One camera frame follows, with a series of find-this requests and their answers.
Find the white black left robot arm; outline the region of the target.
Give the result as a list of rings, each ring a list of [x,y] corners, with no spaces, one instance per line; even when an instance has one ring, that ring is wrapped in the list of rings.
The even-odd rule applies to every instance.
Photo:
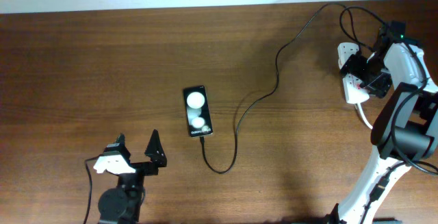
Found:
[[[167,158],[159,139],[159,132],[153,130],[144,152],[147,162],[131,162],[131,154],[125,145],[125,135],[120,134],[98,157],[93,169],[97,173],[117,176],[116,187],[106,190],[98,202],[99,223],[137,223],[140,208],[146,197],[144,178],[159,173],[167,166]]]

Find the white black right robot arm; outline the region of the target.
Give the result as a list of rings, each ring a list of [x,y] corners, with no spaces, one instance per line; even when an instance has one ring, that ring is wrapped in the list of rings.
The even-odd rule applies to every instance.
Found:
[[[350,194],[324,217],[325,223],[373,223],[396,182],[410,169],[426,171],[437,148],[437,85],[418,41],[405,37],[405,24],[391,21],[378,31],[366,58],[357,44],[338,46],[339,74],[346,101],[362,110],[371,96],[390,96],[371,124],[372,152]]]

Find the black flip smartphone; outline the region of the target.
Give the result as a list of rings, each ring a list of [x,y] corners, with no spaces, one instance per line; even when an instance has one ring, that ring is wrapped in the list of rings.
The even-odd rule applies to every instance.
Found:
[[[214,132],[204,86],[183,89],[183,100],[190,137],[209,136]]]

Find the white power strip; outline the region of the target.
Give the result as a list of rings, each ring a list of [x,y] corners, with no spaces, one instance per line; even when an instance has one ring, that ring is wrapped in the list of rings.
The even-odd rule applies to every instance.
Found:
[[[346,103],[358,104],[367,101],[370,96],[365,89],[360,88],[361,80],[350,73],[342,77]]]

